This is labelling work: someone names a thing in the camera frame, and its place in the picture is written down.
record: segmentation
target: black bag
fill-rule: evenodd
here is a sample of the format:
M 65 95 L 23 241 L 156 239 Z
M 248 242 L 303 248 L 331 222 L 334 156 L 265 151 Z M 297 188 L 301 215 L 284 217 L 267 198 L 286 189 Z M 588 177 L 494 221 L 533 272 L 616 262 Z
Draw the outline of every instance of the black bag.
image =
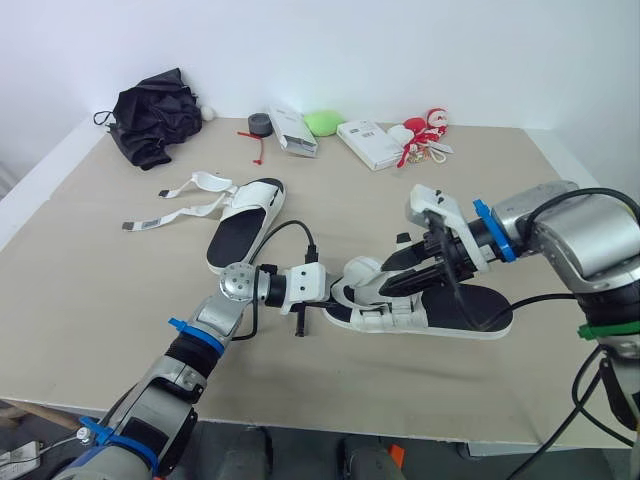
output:
M 120 92 L 112 113 L 115 123 L 109 124 L 109 133 L 124 156 L 143 170 L 169 163 L 165 145 L 182 143 L 202 128 L 196 97 L 182 83 L 178 68 Z

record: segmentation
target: black insole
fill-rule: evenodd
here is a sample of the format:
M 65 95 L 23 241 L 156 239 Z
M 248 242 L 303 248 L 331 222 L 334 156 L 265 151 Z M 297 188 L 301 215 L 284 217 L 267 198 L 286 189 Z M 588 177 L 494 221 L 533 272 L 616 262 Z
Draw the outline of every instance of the black insole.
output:
M 265 214 L 264 209 L 254 208 L 220 222 L 207 249 L 209 265 L 224 268 L 242 261 L 262 228 Z
M 500 293 L 478 285 L 460 285 L 462 296 L 470 315 L 482 325 L 510 304 Z M 450 287 L 430 288 L 422 292 L 422 306 L 427 311 L 429 326 L 455 330 L 473 330 L 464 318 Z M 498 332 L 506 328 L 513 319 L 511 312 L 505 313 L 487 332 Z

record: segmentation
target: product box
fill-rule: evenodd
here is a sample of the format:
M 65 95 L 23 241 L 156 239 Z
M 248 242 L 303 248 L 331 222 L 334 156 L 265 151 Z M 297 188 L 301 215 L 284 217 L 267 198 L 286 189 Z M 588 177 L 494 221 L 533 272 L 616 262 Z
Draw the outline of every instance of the product box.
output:
M 402 158 L 402 147 L 373 122 L 343 123 L 337 133 L 371 170 L 391 167 Z
M 315 157 L 318 143 L 304 123 L 302 115 L 281 106 L 269 107 L 269 119 L 285 152 Z

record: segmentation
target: table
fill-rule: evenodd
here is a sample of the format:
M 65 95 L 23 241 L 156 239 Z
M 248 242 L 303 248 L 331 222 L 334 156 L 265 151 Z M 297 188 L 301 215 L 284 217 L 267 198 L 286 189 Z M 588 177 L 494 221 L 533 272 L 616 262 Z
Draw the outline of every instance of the table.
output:
M 185 144 L 174 161 L 148 172 L 132 167 L 105 136 L 0 252 L 0 398 L 105 410 L 175 337 L 169 317 L 186 319 L 217 281 L 207 268 L 213 218 L 184 218 L 160 229 L 126 233 L 125 220 L 154 218 L 215 194 L 191 191 L 160 199 L 195 170 L 242 184 L 275 177 L 287 188 L 276 223 L 299 218 L 314 232 L 320 260 L 341 271 L 357 255 L 386 258 L 395 235 L 421 231 L 404 218 L 411 187 L 423 183 L 457 198 L 469 219 L 472 200 L 489 205 L 557 178 L 519 129 L 453 126 L 455 154 L 371 172 L 335 136 L 319 139 L 316 159 L 236 135 L 246 121 L 217 119 Z M 274 237 L 260 260 L 303 263 L 296 229 Z M 509 300 L 566 291 L 542 257 L 496 264 L 471 283 Z M 496 341 L 424 335 L 374 335 L 342 329 L 307 314 L 296 338 L 295 315 L 261 309 L 258 336 L 233 344 L 209 379 L 201 419 L 401 437 L 538 443 L 571 409 L 570 384 L 593 346 L 570 301 L 518 311 Z M 247 314 L 242 330 L 248 330 Z M 589 403 L 616 425 L 599 389 Z M 560 445 L 619 447 L 577 419 Z

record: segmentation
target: green ball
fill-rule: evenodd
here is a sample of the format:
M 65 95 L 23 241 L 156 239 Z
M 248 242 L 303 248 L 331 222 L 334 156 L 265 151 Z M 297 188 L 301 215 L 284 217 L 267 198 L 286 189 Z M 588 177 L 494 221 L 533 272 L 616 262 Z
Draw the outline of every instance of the green ball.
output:
M 304 123 L 315 137 L 328 137 L 336 133 L 344 118 L 335 110 L 322 110 L 304 116 Z

